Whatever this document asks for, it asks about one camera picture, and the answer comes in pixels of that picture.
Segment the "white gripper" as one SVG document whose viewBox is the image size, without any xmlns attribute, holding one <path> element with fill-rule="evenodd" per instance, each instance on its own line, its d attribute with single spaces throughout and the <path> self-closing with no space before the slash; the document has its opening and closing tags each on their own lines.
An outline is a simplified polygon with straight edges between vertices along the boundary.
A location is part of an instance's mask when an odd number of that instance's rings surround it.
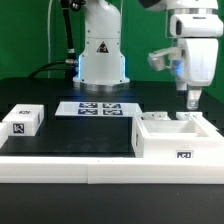
<svg viewBox="0 0 224 224">
<path fill-rule="evenodd" d="M 218 40 L 214 38 L 177 38 L 173 46 L 181 49 L 181 58 L 170 61 L 178 91 L 187 91 L 187 108 L 197 110 L 201 96 L 199 87 L 209 86 L 214 78 L 218 56 Z"/>
</svg>

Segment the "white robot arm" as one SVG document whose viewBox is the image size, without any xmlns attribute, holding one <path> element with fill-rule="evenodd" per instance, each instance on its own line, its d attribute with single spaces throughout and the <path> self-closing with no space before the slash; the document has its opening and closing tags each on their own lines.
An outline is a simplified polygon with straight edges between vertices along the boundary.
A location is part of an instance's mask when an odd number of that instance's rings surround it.
<svg viewBox="0 0 224 224">
<path fill-rule="evenodd" d="M 224 23 L 217 15 L 217 0 L 137 0 L 150 11 L 164 11 L 169 48 L 148 55 L 156 71 L 168 69 L 176 88 L 187 94 L 187 108 L 198 108 L 202 88 L 212 83 L 218 55 L 217 38 Z M 74 63 L 73 83 L 92 91 L 110 91 L 127 85 L 125 57 L 120 51 L 121 12 L 106 0 L 60 0 L 68 46 Z M 85 10 L 85 49 L 74 50 L 70 11 Z"/>
</svg>

